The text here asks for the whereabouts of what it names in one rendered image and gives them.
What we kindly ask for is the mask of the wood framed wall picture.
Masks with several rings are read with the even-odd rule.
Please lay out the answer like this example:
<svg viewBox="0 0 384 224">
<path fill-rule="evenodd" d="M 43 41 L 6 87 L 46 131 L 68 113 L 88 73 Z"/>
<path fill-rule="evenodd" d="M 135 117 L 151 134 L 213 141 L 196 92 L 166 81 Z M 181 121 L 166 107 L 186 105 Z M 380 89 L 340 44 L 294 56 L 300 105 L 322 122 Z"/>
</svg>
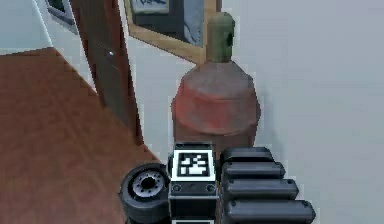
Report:
<svg viewBox="0 0 384 224">
<path fill-rule="evenodd" d="M 206 58 L 207 22 L 221 0 L 124 0 L 129 35 L 195 64 Z"/>
</svg>

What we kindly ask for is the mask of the red and green floor lamp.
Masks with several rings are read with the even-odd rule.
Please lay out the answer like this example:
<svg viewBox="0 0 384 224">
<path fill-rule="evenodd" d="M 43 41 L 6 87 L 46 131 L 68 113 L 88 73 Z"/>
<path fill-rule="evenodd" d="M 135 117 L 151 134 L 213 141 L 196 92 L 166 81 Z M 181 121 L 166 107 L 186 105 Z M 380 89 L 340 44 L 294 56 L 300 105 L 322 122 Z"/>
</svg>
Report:
<svg viewBox="0 0 384 224">
<path fill-rule="evenodd" d="M 216 153 L 254 145 L 261 108 L 253 77 L 232 60 L 234 36 L 229 13 L 208 21 L 206 61 L 182 77 L 171 103 L 176 142 L 211 142 Z"/>
</svg>

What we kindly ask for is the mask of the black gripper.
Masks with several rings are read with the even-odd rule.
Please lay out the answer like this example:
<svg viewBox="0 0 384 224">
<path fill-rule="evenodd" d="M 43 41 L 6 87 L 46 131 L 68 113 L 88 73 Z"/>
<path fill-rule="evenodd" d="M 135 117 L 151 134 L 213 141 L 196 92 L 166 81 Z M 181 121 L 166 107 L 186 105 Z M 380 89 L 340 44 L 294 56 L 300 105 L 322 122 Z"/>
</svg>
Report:
<svg viewBox="0 0 384 224">
<path fill-rule="evenodd" d="M 122 180 L 118 193 L 125 224 L 171 224 L 168 186 L 164 164 L 146 163 L 133 168 Z"/>
</svg>

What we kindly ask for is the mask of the brown wooden door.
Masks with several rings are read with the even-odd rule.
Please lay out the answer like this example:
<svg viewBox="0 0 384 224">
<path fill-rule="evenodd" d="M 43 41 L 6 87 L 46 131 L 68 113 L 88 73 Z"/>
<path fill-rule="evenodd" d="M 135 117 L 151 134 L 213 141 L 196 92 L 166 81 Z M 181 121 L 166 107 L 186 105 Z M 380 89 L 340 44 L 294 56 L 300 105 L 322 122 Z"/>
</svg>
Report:
<svg viewBox="0 0 384 224">
<path fill-rule="evenodd" d="M 144 143 L 118 0 L 69 0 L 101 104 Z"/>
</svg>

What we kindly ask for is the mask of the dark framed wall picture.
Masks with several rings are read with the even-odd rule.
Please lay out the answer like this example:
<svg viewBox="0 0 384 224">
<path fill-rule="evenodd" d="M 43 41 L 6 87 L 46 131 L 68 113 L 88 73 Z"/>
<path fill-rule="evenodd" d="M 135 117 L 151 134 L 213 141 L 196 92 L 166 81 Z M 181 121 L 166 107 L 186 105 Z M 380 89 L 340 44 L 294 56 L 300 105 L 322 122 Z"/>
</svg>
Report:
<svg viewBox="0 0 384 224">
<path fill-rule="evenodd" d="M 69 0 L 45 0 L 51 18 L 77 35 L 78 29 Z"/>
</svg>

